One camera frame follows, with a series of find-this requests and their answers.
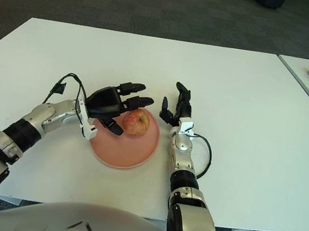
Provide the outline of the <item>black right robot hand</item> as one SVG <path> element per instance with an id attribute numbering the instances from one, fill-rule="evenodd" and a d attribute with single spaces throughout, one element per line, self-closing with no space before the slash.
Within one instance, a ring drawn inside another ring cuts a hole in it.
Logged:
<path id="1" fill-rule="evenodd" d="M 176 113 L 173 114 L 168 109 L 167 97 L 163 97 L 162 108 L 159 112 L 159 117 L 164 120 L 164 122 L 170 124 L 171 126 L 179 126 L 180 118 L 190 118 L 192 114 L 192 108 L 190 104 L 191 92 L 182 83 L 176 82 L 176 88 L 179 92 L 178 101 L 176 105 Z"/>

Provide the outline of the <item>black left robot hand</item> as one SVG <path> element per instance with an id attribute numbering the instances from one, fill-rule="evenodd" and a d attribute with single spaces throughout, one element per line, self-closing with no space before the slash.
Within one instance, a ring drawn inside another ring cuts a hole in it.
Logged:
<path id="1" fill-rule="evenodd" d="M 152 105 L 154 100 L 150 97 L 139 97 L 138 95 L 122 101 L 121 96 L 145 90 L 144 84 L 127 82 L 119 86 L 110 86 L 95 91 L 85 99 L 87 113 L 90 118 L 98 119 L 102 126 L 117 136 L 124 131 L 114 120 L 122 113 Z"/>

